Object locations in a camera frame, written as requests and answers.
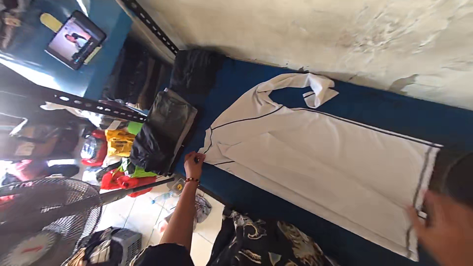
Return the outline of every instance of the white shirt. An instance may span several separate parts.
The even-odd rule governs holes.
[[[269,94],[313,92],[311,109]],[[441,145],[316,111],[338,94],[314,74],[282,74],[243,94],[206,131],[205,162],[398,254],[418,260],[404,207],[420,209]]]

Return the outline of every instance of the blue mattress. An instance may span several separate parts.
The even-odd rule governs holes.
[[[192,140],[184,154],[203,146],[205,130],[243,93],[289,69],[226,59],[214,88],[193,102],[202,109]],[[473,150],[473,112],[405,97],[399,94],[335,81],[339,95],[319,111],[389,131],[424,139],[446,147]],[[280,89],[270,97],[288,107],[306,107],[304,89]],[[184,173],[184,156],[176,171]],[[242,213],[264,219],[285,220],[314,238],[322,250],[342,266],[436,265],[420,248],[415,263],[362,237],[251,185],[215,166],[204,164],[201,185]]]

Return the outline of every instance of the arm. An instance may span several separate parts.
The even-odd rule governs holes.
[[[427,227],[409,208],[412,226],[420,243],[442,266],[473,265],[473,210],[454,199],[427,191]]]
[[[188,178],[201,178],[204,159],[204,154],[194,151],[185,156],[184,168]],[[195,181],[190,181],[185,184],[160,244],[176,243],[185,246],[189,252],[191,251],[192,230],[195,216],[195,192],[197,191],[197,186],[198,184]]]

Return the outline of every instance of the red bag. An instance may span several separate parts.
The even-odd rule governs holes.
[[[125,173],[120,172],[118,169],[114,169],[104,174],[104,176],[102,177],[102,185],[100,188],[106,190],[117,188],[134,188],[151,184],[155,181],[156,177],[131,178],[129,176],[126,176]],[[151,189],[152,188],[148,188],[145,190],[134,192],[128,194],[128,196],[135,198],[151,191]]]
[[[122,176],[117,178],[117,183],[121,188],[134,188],[138,186],[144,186],[147,184],[151,184],[156,181],[156,177],[140,177],[140,178],[130,178],[129,176]],[[132,198],[136,198],[140,195],[148,193],[151,191],[152,188],[148,188],[145,190],[140,190],[135,193],[128,194],[128,196]]]

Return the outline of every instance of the tablet screen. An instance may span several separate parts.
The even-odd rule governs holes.
[[[95,24],[75,11],[48,44],[46,51],[72,69],[78,69],[104,38],[104,33]]]

